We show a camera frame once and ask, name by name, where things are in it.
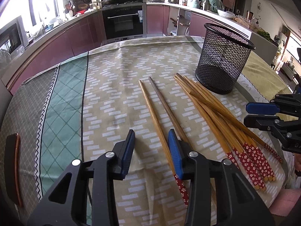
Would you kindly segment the pink sleeve forearm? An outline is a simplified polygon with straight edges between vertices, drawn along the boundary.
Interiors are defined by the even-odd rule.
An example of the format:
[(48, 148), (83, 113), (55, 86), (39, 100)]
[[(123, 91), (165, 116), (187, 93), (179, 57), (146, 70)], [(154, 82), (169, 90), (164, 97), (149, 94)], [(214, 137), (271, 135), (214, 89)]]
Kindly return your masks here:
[(300, 190), (300, 188), (282, 189), (269, 207), (270, 212), (276, 216), (286, 217), (297, 203)]

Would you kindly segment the right hand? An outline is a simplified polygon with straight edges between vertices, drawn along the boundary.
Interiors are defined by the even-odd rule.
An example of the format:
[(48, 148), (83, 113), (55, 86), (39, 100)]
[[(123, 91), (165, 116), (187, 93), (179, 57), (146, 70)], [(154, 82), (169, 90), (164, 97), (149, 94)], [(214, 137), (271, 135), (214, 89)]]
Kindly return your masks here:
[(301, 172), (301, 154), (294, 154), (294, 168), (297, 176), (300, 176)]

